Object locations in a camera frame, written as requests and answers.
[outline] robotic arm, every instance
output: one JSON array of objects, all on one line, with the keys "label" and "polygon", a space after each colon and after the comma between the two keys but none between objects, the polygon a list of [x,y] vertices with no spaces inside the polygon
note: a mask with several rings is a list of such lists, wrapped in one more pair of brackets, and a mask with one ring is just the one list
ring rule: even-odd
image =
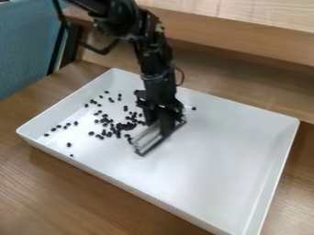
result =
[{"label": "robotic arm", "polygon": [[[58,0],[52,1],[59,18],[64,19]],[[133,0],[65,1],[87,11],[94,19],[95,27],[116,38],[102,50],[81,42],[82,46],[99,54],[109,53],[121,39],[133,46],[145,87],[143,91],[135,91],[134,95],[150,127],[132,143],[136,153],[144,155],[185,124],[184,107],[175,98],[177,84],[171,64],[173,54],[166,42],[163,24]]]}]

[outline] white tray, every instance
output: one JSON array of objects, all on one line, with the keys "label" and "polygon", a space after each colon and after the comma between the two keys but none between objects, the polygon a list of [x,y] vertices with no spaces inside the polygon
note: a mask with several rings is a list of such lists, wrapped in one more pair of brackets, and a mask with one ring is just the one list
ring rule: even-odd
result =
[{"label": "white tray", "polygon": [[[94,123],[93,115],[100,108],[85,108],[85,103],[93,98],[103,105],[104,113],[124,120],[124,105],[140,111],[133,91],[141,88],[137,74],[112,69],[17,133],[29,144],[203,229],[215,234],[259,234],[299,121],[179,88],[177,97],[187,107],[187,123],[145,157],[135,154],[124,138],[99,140],[87,134],[102,127]],[[118,93],[123,94],[121,102],[107,101],[109,96],[116,100]],[[75,120],[77,127],[49,131]],[[66,147],[67,142],[73,146]]]}]

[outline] wooden surface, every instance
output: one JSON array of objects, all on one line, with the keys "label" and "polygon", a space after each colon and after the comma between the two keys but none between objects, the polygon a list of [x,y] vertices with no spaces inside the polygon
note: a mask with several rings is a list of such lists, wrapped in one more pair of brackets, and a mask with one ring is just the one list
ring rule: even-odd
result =
[{"label": "wooden surface", "polygon": [[[168,39],[313,66],[314,7],[309,0],[302,1],[302,7],[284,0],[138,2],[160,17]],[[92,25],[81,9],[68,7],[64,13],[69,21]],[[246,15],[252,20],[244,20]]]},{"label": "wooden surface", "polygon": [[[75,62],[0,102],[1,235],[209,234],[30,147],[15,133],[17,127],[105,70],[91,63]],[[211,83],[230,76],[221,65],[210,75],[213,74],[216,76]],[[203,79],[189,77],[185,85],[206,92],[210,84]],[[313,140],[314,126],[302,123],[263,235],[313,234]]]},{"label": "wooden surface", "polygon": [[[96,31],[87,40],[97,47],[106,44]],[[109,68],[138,73],[139,65],[129,44],[107,56],[81,49],[79,57]],[[313,74],[301,74],[248,62],[226,60],[206,52],[174,49],[174,64],[185,71],[184,86],[212,95],[286,114],[314,124]]]}]

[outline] black cable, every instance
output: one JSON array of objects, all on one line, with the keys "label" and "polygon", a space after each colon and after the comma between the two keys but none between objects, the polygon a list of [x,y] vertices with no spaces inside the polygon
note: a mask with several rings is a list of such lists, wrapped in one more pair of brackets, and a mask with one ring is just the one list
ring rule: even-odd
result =
[{"label": "black cable", "polygon": [[180,85],[182,85],[185,82],[185,72],[183,72],[183,70],[181,70],[179,67],[175,66],[174,64],[172,64],[172,67],[182,74],[180,84],[176,85],[176,86],[180,86]]}]

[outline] chair backrest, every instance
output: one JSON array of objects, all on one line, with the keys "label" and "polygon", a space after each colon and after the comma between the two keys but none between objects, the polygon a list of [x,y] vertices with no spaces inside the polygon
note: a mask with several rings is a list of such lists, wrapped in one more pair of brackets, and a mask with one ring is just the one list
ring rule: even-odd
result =
[{"label": "chair backrest", "polygon": [[0,3],[0,99],[45,76],[60,22],[51,0]]}]

